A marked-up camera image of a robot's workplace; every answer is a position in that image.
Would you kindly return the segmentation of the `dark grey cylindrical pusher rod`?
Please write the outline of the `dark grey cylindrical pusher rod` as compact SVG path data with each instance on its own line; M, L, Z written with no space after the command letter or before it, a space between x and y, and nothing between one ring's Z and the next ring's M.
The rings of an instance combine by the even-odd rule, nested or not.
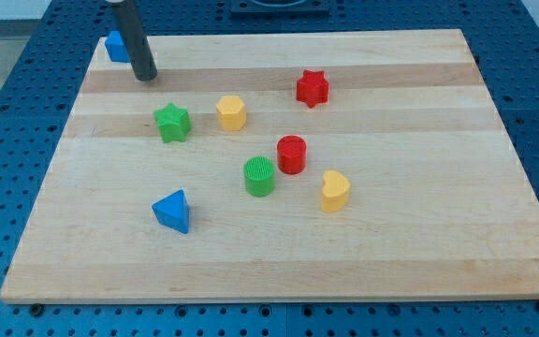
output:
M110 0L110 6L135 78L138 81L154 80L157 68L136 1Z

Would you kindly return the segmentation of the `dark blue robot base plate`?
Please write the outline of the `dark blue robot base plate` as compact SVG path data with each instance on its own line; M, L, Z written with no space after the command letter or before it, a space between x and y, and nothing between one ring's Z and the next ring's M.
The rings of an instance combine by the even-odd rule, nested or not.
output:
M330 0L229 0L233 16L328 14Z

